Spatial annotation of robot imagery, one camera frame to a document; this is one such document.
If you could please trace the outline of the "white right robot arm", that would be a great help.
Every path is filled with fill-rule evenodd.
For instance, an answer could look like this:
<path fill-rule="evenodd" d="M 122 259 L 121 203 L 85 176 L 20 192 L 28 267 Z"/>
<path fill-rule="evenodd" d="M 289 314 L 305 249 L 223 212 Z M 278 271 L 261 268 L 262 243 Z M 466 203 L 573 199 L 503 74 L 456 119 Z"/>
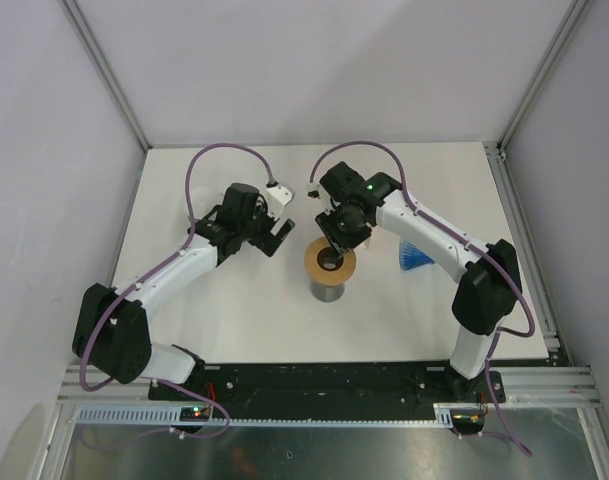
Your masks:
<path fill-rule="evenodd" d="M 345 162 L 309 182 L 307 194 L 322 204 L 315 222 L 334 258 L 347 257 L 380 229 L 418 248 L 456 284 L 451 311 L 459 330 L 445 388 L 457 401 L 470 400 L 481 389 L 479 375 L 504 318 L 524 299 L 515 247 L 471 237 L 417 201 L 403 182 L 384 172 L 364 178 Z"/>

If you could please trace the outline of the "blue plastic dripper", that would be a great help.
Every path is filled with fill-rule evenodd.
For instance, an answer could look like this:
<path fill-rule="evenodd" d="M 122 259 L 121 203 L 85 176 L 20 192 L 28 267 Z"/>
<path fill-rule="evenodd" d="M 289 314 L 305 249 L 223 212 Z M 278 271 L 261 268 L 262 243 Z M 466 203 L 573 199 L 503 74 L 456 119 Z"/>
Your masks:
<path fill-rule="evenodd" d="M 398 259 L 400 269 L 403 272 L 435 264 L 435 261 L 432 258 L 406 240 L 401 240 L 399 243 Z"/>

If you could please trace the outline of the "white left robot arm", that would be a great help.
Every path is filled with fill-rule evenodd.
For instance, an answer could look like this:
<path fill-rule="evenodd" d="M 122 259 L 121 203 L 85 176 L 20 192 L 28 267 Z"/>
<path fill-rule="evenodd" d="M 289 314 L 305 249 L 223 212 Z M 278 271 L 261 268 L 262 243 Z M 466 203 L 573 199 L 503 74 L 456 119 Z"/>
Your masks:
<path fill-rule="evenodd" d="M 86 290 L 73 353 L 121 384 L 138 378 L 164 380 L 181 398 L 198 397 L 205 387 L 200 358 L 183 347 L 152 341 L 150 324 L 166 303 L 243 244 L 272 257 L 295 226 L 292 220 L 278 222 L 294 197 L 282 183 L 265 191 L 231 184 L 220 204 L 191 220 L 187 240 L 161 265 L 121 286 L 96 283 Z"/>

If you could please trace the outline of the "glass carafe with cork band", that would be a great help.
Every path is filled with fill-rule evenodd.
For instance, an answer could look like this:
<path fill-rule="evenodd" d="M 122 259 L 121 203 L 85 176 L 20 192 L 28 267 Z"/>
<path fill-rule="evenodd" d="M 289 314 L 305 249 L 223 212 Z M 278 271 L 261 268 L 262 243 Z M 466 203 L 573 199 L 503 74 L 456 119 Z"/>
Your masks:
<path fill-rule="evenodd" d="M 324 303 L 332 303 L 339 300 L 345 292 L 345 284 L 325 285 L 312 280 L 310 285 L 312 295 Z"/>

